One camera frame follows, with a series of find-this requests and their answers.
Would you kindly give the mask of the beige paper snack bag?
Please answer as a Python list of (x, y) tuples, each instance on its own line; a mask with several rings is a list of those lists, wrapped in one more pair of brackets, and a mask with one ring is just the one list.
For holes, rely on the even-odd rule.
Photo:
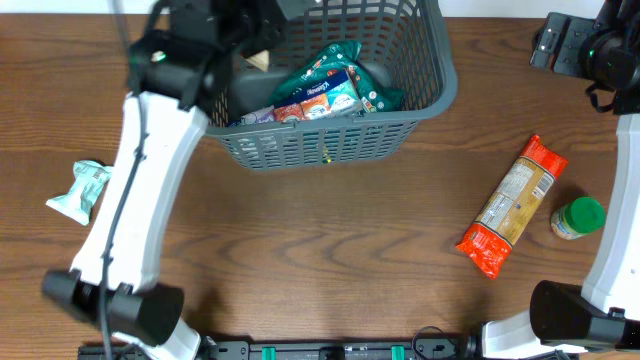
[(263, 50), (251, 57), (246, 58), (246, 61), (261, 70), (262, 72), (267, 72), (270, 66), (270, 53), (268, 50)]

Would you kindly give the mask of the Kleenex tissue multipack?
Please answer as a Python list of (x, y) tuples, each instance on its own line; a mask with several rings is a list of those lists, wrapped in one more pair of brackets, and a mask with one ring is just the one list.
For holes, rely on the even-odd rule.
[(349, 116), (362, 110), (363, 104), (348, 72), (333, 70), (328, 78), (302, 87), (275, 105), (247, 113), (231, 126), (311, 121)]

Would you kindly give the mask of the grey plastic basket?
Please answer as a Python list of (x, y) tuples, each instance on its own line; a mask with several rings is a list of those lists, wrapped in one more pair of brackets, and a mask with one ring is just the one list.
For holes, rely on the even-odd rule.
[[(361, 43), (359, 61), (383, 89), (403, 92), (396, 112), (242, 125), (241, 116), (267, 105), (294, 71), (328, 45)], [(288, 23), (285, 40), (263, 72), (233, 63), (206, 133), (241, 166), (270, 170), (385, 158), (422, 120), (442, 114), (458, 89), (450, 41), (437, 0), (322, 1)]]

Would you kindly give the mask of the green Nescafe coffee bag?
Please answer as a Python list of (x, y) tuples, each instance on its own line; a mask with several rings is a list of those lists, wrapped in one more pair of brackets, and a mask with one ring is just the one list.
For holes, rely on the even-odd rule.
[(349, 40), (332, 43), (320, 50), (306, 65), (294, 71), (273, 91), (268, 105), (276, 105), (291, 98), (305, 86), (315, 85), (335, 73), (345, 70), (354, 84), (359, 98), (366, 105), (375, 107), (375, 112), (399, 111), (404, 92), (382, 86), (358, 61), (362, 44)]

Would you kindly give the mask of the mint green wipes packet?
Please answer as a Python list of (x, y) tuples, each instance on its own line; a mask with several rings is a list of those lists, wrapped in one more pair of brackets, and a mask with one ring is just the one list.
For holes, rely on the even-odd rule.
[(75, 181), (69, 192), (48, 199), (46, 205), (83, 226), (88, 225), (91, 210), (110, 180), (112, 170), (112, 166), (92, 160), (76, 161), (73, 165)]

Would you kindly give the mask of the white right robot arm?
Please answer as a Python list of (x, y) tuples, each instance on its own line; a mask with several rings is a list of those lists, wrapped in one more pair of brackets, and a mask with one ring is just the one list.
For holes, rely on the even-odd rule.
[(485, 324), (462, 348), (484, 359), (575, 359), (639, 350), (639, 4), (607, 1), (594, 19), (551, 12), (530, 63), (591, 81), (618, 118), (617, 167), (595, 262), (582, 285), (542, 281), (527, 311)]

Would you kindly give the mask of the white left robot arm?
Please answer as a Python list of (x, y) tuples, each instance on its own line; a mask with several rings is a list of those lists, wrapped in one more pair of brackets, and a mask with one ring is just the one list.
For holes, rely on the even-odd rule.
[(159, 282), (162, 242), (186, 166), (229, 84), (235, 57), (274, 48), (299, 0), (158, 1), (125, 41), (129, 93), (112, 177), (95, 223), (43, 294), (95, 326), (104, 355), (121, 340), (151, 359), (195, 359), (202, 336), (182, 319), (184, 293)]

